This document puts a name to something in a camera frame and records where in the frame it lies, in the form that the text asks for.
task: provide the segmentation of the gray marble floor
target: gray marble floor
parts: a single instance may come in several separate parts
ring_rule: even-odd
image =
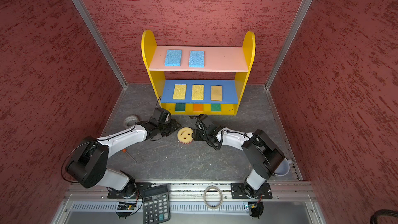
[[[148,120],[156,104],[151,85],[130,84],[117,110],[116,117],[106,135],[124,130],[123,121],[129,115],[139,120]],[[195,127],[195,121],[186,115],[174,115],[183,127]],[[243,94],[236,116],[211,116],[214,123],[242,132],[265,131],[290,159],[282,140],[271,107],[262,86],[248,85]],[[123,170],[134,178],[142,180],[237,180],[243,181],[251,171],[251,165],[242,151],[223,146],[219,151],[206,142],[182,144],[177,132],[157,141],[144,141],[127,148],[137,160],[118,152],[108,160],[108,167]],[[272,177],[273,181],[296,181],[295,173],[283,177]]]

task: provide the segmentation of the smiley face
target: smiley face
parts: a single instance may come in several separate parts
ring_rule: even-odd
[[[192,142],[192,129],[189,127],[182,127],[177,134],[178,141],[183,144],[189,144]]]

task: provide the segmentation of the black mounting plate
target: black mounting plate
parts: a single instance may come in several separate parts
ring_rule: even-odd
[[[148,189],[152,186],[152,183],[135,183],[139,192],[142,192],[144,189]],[[134,194],[129,199],[135,199],[137,196]],[[108,199],[125,199],[127,198],[122,197],[117,191],[111,190],[108,192]]]
[[[272,199],[272,192],[269,183],[263,183],[260,190],[264,199]],[[243,183],[231,183],[231,195],[232,199],[248,199]]]

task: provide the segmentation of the textured red wall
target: textured red wall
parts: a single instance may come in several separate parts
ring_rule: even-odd
[[[49,223],[121,87],[71,0],[0,0],[0,223]]]
[[[256,35],[249,83],[264,83],[301,0],[83,0],[128,82],[149,82],[141,36],[158,45],[241,46]],[[167,78],[233,79],[235,73],[166,73]]]
[[[271,86],[328,224],[398,211],[397,33],[398,0],[314,0]]]

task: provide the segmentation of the yellow shelf side panel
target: yellow shelf side panel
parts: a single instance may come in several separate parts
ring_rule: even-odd
[[[144,31],[141,39],[142,58],[144,60],[145,67],[147,68],[149,79],[155,91],[156,98],[158,99],[163,94],[163,88],[166,82],[166,78],[164,77],[163,71],[149,70],[149,66],[152,61],[153,55],[155,54],[156,47],[157,44],[153,32],[150,30]]]
[[[248,66],[248,72],[237,72],[235,75],[235,86],[236,93],[238,95],[238,103],[233,105],[234,115],[236,115],[238,112],[240,101],[242,100],[242,95],[249,79],[251,67],[253,66],[254,54],[256,52],[256,38],[252,31],[248,31],[246,33],[245,39],[243,40],[242,49]]]

